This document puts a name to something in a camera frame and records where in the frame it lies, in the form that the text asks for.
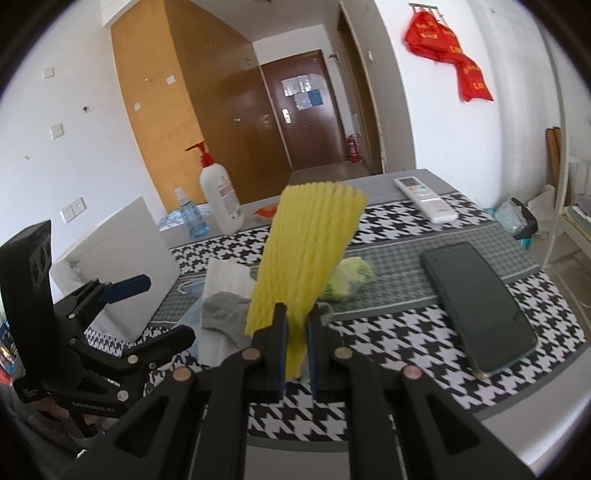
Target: ceiling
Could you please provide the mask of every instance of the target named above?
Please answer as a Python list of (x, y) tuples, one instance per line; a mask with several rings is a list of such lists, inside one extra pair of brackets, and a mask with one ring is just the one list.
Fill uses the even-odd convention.
[(336, 19), (339, 0), (191, 0), (254, 42)]

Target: yellow foam net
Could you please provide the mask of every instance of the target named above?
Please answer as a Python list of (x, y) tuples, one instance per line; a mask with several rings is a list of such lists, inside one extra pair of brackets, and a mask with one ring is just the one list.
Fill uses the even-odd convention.
[(286, 380), (300, 376), (306, 319), (359, 224), (368, 197), (342, 183), (287, 187), (265, 244), (246, 334), (268, 327), (275, 303), (287, 306)]

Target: smartphone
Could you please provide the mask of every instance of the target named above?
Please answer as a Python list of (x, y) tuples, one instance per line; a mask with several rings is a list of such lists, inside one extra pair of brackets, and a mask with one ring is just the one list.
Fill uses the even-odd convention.
[(489, 378), (535, 349), (538, 338), (525, 313), (471, 244), (436, 248), (420, 258), (476, 378)]

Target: person's hand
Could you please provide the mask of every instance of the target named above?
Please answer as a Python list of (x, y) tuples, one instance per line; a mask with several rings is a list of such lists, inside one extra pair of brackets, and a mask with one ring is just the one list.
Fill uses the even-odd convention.
[[(69, 419), (70, 418), (70, 412), (67, 411), (63, 407), (60, 407), (56, 403), (56, 401), (51, 397), (47, 397), (42, 400), (37, 400), (37, 401), (31, 402), (30, 405), (39, 411), (47, 412), (49, 415), (51, 415), (52, 417), (54, 417), (56, 419)], [(96, 423), (102, 423), (105, 420), (103, 417), (98, 417), (96, 415), (91, 415), (88, 413), (83, 414), (82, 418), (84, 419), (84, 422), (87, 425), (94, 425)]]

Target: white remote control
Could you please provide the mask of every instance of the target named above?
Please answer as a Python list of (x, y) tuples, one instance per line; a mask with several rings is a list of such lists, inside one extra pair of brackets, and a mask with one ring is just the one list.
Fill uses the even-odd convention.
[(457, 220), (457, 212), (416, 177), (394, 179), (396, 186), (421, 209), (431, 223)]

